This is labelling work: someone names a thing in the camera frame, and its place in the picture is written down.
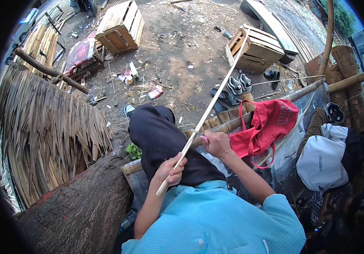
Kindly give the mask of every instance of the black pants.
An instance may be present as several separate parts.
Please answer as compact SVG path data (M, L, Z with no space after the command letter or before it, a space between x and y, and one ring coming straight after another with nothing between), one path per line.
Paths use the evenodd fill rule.
M188 141L175 126L172 111L162 105L138 106L131 116L128 132L130 140L143 151L141 164L149 182L159 166L181 152ZM207 180L226 181L223 173L197 151L189 149L185 157L188 163L182 173L181 185L196 186Z

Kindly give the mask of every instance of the gray sneaker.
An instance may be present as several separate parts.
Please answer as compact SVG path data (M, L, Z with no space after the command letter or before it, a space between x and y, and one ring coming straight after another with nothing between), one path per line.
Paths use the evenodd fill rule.
M134 106L131 104L126 104L124 106L124 114L128 117L128 119L131 119L131 115L134 113Z

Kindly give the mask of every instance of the dirt ground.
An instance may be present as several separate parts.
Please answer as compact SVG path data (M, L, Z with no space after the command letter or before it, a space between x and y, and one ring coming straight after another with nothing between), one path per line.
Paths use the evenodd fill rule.
M107 7L100 11L103 0L97 0L96 17L87 18L86 13L78 13L65 23L59 41L65 45L67 51L54 67L60 69L71 47L96 30L98 21L102 19L108 8L123 1L109 1ZM263 0L268 10L276 13L298 38L302 38L307 43L312 54L317 56L322 53L326 37L323 25L307 6L303 7L294 1L294 5L305 18L303 21L287 1ZM106 87L107 98L99 101L95 106L104 111L110 122L110 128L128 126L128 119L122 109L126 103L134 104L134 106L145 103L165 105L173 110L177 119L176 124L181 127L181 130L192 128L212 99L210 90L217 88L217 84L221 84L230 68L224 50L229 40L223 36L223 33L215 31L214 26L219 26L233 35L243 23L260 28L260 21L242 12L239 0L214 0L213 3L209 0L193 0L178 3L186 8L187 12L169 4L163 4L164 1L161 0L136 0L136 3L145 21L140 48L114 55L113 59L106 61L104 69L100 69L97 74L86 79L86 86L88 88L97 86L99 98L104 96L102 89ZM65 13L73 11L67 0L51 0L42 7L41 11L50 10L57 4ZM79 37L73 38L71 33L77 33ZM110 64L112 74L122 73L129 69L130 61L134 62L136 68L140 67L139 77L144 77L144 81L134 82L128 86L113 79L113 89L112 84L107 83L110 80L108 65ZM307 74L304 64L297 56L289 66ZM193 65L194 68L187 69L189 65ZM271 66L271 69L280 70L281 79L297 77L296 74L280 66L279 62ZM244 73L252 80L252 83L267 81L262 74L251 74L247 71ZM234 70L232 76L238 75L239 70ZM143 98L142 96L151 90L150 85L155 85L155 80L160 79L164 88L163 94L153 100ZM301 88L296 81L292 83L294 90ZM285 93L283 86L287 84L288 81L280 82L276 89L279 94L256 101L283 96ZM275 92L271 89L271 84L255 85L252 90L255 98Z

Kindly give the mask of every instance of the leg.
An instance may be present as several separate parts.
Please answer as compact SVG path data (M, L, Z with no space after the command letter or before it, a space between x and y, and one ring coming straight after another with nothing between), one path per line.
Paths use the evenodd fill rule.
M175 126L172 111L162 105L138 106L131 116L128 132L130 140L143 151L141 165L149 181L161 163L176 156L188 141ZM190 149L186 158L188 163L182 174L181 185L196 186L207 180L226 180L215 165L197 151Z
M301 144L299 145L298 149L298 158L301 155L303 147L305 146L309 137L314 135L322 135L322 125L328 123L326 111L322 108L316 108L313 111L312 117L310 119L309 127L307 128L306 134L303 137Z

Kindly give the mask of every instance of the striped shirt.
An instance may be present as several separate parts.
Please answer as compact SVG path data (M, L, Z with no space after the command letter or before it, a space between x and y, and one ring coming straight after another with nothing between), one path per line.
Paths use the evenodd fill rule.
M305 242L284 195L267 197L261 210L210 180L169 190L159 218L122 253L299 253Z

